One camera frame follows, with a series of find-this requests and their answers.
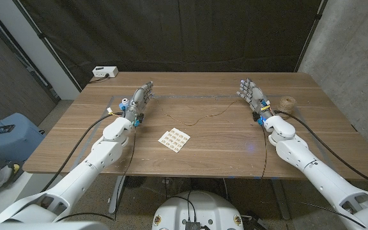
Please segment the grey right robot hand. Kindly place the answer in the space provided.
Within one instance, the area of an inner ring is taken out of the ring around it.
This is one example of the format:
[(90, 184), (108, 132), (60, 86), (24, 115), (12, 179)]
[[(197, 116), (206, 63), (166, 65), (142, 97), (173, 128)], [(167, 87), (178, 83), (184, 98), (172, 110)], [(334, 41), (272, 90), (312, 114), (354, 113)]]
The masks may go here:
[(240, 88), (236, 93), (249, 104), (254, 121), (263, 123), (273, 116), (269, 99), (249, 78), (240, 81)]

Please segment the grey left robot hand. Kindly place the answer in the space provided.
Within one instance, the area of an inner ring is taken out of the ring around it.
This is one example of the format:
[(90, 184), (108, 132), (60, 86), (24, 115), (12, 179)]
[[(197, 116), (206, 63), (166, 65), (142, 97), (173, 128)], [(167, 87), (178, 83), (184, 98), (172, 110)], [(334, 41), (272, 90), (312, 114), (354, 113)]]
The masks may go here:
[(145, 111), (146, 105), (152, 97), (152, 88), (153, 81), (149, 81), (135, 91), (123, 113), (124, 118), (131, 122), (137, 120), (139, 115)]

